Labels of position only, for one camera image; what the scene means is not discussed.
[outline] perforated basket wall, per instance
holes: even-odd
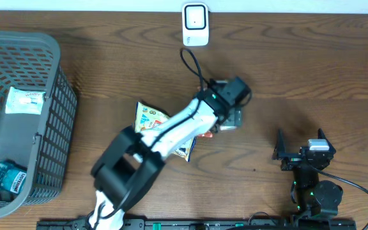
[[[61,191],[77,100],[59,59],[59,45],[46,34],[0,31],[0,115],[11,86],[46,92],[24,188],[8,200],[0,193],[0,217],[23,204],[50,201]]]

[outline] food packet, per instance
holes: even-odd
[[[44,94],[43,91],[23,91],[11,87],[6,99],[5,113],[41,114]]]
[[[135,111],[134,131],[140,132],[145,129],[154,128],[157,125],[166,122],[169,118],[170,117],[164,113],[138,102]],[[172,153],[183,157],[187,162],[189,162],[196,140],[196,137],[188,140]]]

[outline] wooden surface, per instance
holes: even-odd
[[[199,139],[192,161],[171,156],[129,213],[149,218],[248,218],[296,211],[291,172],[272,161],[277,128],[298,150],[321,127],[337,149],[326,172],[368,188],[368,15],[210,15],[210,42],[194,52],[206,77],[241,76],[254,91],[244,126]],[[0,229],[35,229],[95,205],[89,175],[110,141],[134,121],[139,100],[174,114],[196,92],[181,63],[180,13],[0,11],[0,30],[44,32],[79,89],[66,182],[54,201],[20,208]],[[368,221],[368,196],[344,189],[339,217]]]

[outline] green connector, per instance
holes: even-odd
[[[161,230],[161,223],[154,223],[153,230]]]

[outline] white package in basket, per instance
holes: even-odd
[[[23,91],[11,87],[6,99],[5,113],[41,114],[44,94],[43,91]]]

